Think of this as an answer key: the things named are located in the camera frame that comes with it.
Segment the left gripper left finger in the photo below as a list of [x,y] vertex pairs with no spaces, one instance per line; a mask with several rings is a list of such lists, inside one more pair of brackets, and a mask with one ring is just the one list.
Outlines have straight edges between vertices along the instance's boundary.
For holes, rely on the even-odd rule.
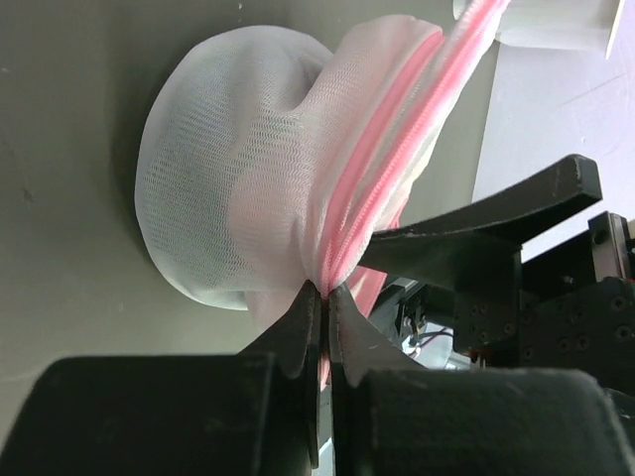
[[271,355],[285,377],[307,374],[320,380],[322,299],[311,281],[306,281],[289,309],[240,356]]

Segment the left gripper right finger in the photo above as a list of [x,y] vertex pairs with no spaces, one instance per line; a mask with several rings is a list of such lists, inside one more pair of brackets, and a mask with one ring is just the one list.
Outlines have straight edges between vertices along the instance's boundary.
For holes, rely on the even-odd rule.
[[370,371],[421,371],[359,311],[347,285],[328,296],[328,356],[333,388],[357,388]]

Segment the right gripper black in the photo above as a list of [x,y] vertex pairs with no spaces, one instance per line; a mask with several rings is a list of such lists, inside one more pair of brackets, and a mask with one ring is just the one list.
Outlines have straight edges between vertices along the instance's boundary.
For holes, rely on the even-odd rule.
[[[374,234],[360,265],[458,291],[502,268],[520,251],[516,243],[601,200],[596,162],[568,155],[468,206]],[[587,231],[511,276],[457,294],[452,348],[487,367],[580,370],[633,395],[634,237],[627,220],[603,212]]]

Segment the pink white mesh laundry bag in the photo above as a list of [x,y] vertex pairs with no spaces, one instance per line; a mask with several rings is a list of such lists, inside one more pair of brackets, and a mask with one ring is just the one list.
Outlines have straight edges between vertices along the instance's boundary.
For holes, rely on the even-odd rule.
[[384,16],[353,27],[335,51],[278,26],[193,47],[155,100],[139,150],[135,210],[159,272],[188,298],[247,310],[263,327],[306,281],[319,290],[329,201],[390,82],[441,32],[456,70],[448,116],[506,9],[473,1],[449,34]]

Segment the pink bra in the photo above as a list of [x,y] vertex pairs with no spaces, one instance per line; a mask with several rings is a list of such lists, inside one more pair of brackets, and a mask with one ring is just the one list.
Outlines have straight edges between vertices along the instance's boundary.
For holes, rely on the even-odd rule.
[[449,41],[441,32],[421,40],[389,84],[354,145],[326,210],[319,291],[352,279],[368,313],[385,275],[356,269],[377,228],[398,224],[414,177],[428,163],[457,92]]

